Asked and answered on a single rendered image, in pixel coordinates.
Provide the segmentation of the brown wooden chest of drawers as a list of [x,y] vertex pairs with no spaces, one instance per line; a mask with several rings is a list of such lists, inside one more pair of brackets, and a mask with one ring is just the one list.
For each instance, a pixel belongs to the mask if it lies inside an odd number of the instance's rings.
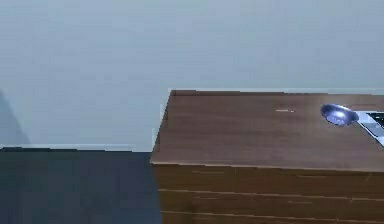
[[384,146],[327,122],[362,94],[171,92],[151,154],[161,224],[384,224]]

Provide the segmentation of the blue metal bowl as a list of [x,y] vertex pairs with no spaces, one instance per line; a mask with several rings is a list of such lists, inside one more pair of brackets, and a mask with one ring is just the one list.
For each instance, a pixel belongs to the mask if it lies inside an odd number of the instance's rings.
[[348,126],[359,120],[355,111],[339,104],[324,104],[320,113],[327,122],[337,126]]

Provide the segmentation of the silver laptop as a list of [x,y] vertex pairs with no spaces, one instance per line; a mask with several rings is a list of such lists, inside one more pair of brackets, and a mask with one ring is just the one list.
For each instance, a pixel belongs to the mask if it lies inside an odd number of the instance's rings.
[[357,123],[384,148],[384,112],[357,111]]

